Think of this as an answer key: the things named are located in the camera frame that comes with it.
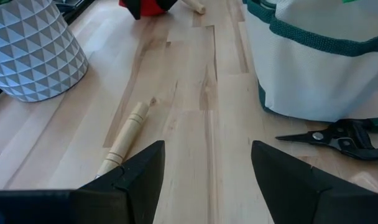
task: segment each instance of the geometric patterned planter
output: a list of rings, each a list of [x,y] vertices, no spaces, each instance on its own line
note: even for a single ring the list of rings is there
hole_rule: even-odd
[[[88,61],[52,0],[0,5],[0,89],[21,101],[59,95],[86,73]]]

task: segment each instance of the red object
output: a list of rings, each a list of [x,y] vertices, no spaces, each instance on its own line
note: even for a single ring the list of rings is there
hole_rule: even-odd
[[[138,1],[141,1],[141,16],[156,16],[165,13],[165,11],[156,3],[156,0]],[[119,5],[122,7],[127,7],[122,0],[119,0]]]

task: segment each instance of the wood grain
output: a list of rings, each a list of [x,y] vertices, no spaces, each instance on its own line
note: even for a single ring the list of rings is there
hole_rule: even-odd
[[[149,104],[127,157],[166,143],[154,223],[273,223],[251,165],[251,142],[378,192],[378,162],[275,136],[325,124],[265,113],[258,99],[240,0],[182,2],[135,21],[117,0],[98,0],[70,27],[90,69],[40,103],[0,96],[0,189],[77,188],[93,180],[138,101]],[[378,116],[378,91],[352,117]],[[378,135],[372,135],[378,146]]]

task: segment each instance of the butcher block countertop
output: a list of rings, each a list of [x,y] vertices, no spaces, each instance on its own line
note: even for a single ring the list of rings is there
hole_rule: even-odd
[[[262,110],[240,0],[203,3],[204,16],[177,2],[135,21],[117,0],[95,1],[70,26],[90,62],[84,78],[40,103],[0,96],[0,189],[93,180],[143,101],[148,117],[128,157],[165,140],[154,223],[273,223],[251,164],[253,140],[378,192],[378,162],[274,139],[325,126]],[[378,92],[354,115],[373,110],[378,116]]]

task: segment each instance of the wooden handle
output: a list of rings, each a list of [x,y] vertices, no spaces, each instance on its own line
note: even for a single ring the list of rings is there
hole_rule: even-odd
[[[138,103],[129,115],[126,123],[121,128],[119,135],[114,141],[112,148],[103,161],[101,168],[95,178],[111,171],[122,164],[129,146],[132,144],[135,136],[139,132],[143,121],[145,120],[149,107],[145,103]]]
[[[182,1],[201,15],[203,15],[206,12],[206,8],[204,7],[204,5],[202,5],[197,0],[182,0]]]

